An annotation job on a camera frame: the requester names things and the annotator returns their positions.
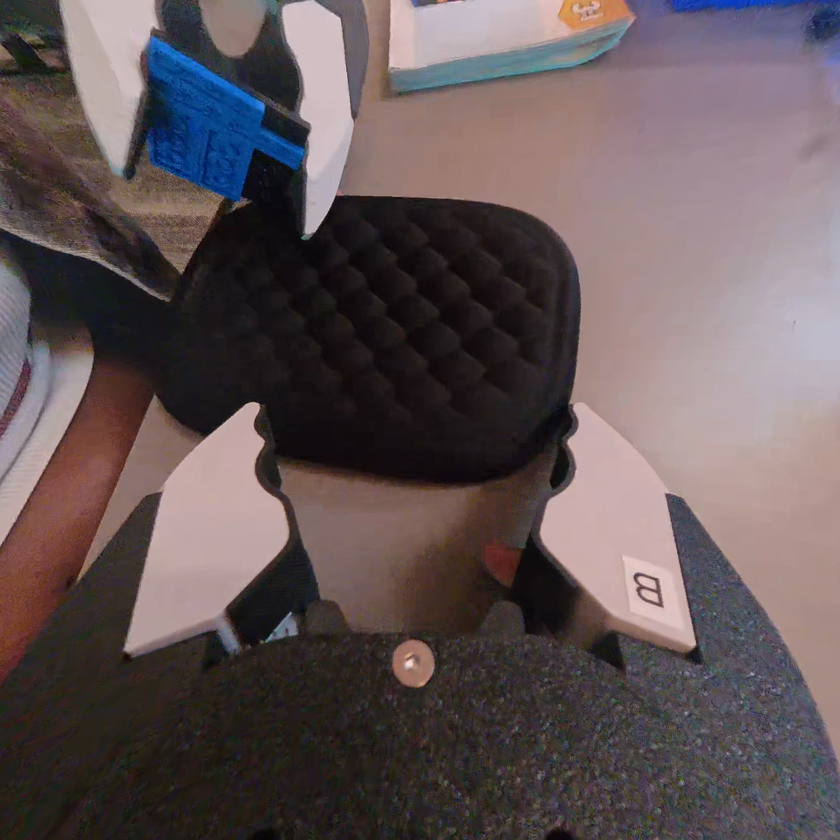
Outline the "instruction booklet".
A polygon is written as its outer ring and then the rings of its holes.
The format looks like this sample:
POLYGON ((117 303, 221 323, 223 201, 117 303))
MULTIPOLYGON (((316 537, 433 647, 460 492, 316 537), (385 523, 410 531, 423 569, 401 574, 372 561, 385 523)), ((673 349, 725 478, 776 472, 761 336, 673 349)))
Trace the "instruction booklet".
POLYGON ((636 16, 624 1, 391 1, 394 93, 581 66, 613 49, 636 16))

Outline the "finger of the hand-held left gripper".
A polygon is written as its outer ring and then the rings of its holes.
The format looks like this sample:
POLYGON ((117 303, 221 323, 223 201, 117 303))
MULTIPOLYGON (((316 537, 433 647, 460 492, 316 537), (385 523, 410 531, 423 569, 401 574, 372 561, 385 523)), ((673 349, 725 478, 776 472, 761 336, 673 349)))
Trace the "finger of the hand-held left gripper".
POLYGON ((111 172, 134 176, 142 145, 142 56, 153 1, 60 1, 70 69, 82 110, 111 172))
POLYGON ((292 191, 309 239, 338 195, 350 153, 368 64, 364 3, 285 3, 282 30, 300 78, 297 112, 310 127, 292 191))

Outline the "blue plastic bin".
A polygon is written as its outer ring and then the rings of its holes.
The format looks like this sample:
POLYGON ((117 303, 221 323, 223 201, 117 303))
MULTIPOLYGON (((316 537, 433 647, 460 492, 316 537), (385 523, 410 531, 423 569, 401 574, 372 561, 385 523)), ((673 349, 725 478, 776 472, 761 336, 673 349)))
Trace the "blue plastic bin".
POLYGON ((806 1, 775 1, 775 0, 746 0, 746 1, 669 1, 677 13, 694 13, 705 10, 733 10, 741 11, 753 7, 789 7, 805 4, 806 1))

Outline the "blue toy plate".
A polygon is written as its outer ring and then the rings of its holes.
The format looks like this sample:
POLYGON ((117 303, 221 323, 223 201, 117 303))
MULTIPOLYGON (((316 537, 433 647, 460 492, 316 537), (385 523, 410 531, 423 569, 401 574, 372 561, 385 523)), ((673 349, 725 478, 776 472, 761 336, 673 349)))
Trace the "blue toy plate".
POLYGON ((210 70, 161 29, 144 51, 150 162, 231 201, 255 153, 299 172, 310 125, 256 89, 210 70))

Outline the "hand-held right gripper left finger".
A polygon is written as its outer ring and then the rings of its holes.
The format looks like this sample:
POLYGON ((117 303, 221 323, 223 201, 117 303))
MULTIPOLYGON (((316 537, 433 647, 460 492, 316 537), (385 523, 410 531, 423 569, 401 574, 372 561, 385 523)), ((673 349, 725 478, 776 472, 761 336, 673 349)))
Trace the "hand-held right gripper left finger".
POLYGON ((208 635, 238 655, 297 634, 319 598, 268 412, 248 403, 163 484, 123 652, 208 635))

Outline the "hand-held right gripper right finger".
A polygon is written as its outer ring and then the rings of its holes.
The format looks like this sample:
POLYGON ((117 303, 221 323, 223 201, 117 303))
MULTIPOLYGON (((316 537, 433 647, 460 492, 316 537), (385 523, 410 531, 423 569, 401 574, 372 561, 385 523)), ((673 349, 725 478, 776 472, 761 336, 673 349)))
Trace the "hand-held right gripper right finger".
POLYGON ((668 489, 622 435, 583 402, 570 408, 531 541, 544 562, 532 616, 591 648, 623 634, 688 655, 697 649, 668 489))

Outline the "black foam-lined case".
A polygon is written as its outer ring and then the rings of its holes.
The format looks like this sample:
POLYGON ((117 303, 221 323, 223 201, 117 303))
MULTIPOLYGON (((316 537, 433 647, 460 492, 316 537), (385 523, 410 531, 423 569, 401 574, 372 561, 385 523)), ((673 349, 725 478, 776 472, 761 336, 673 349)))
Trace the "black foam-lined case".
POLYGON ((514 208, 339 196, 302 239, 250 203, 207 231, 172 303, 158 396, 199 434, 257 403, 280 457, 475 484, 571 424, 578 269, 514 208))

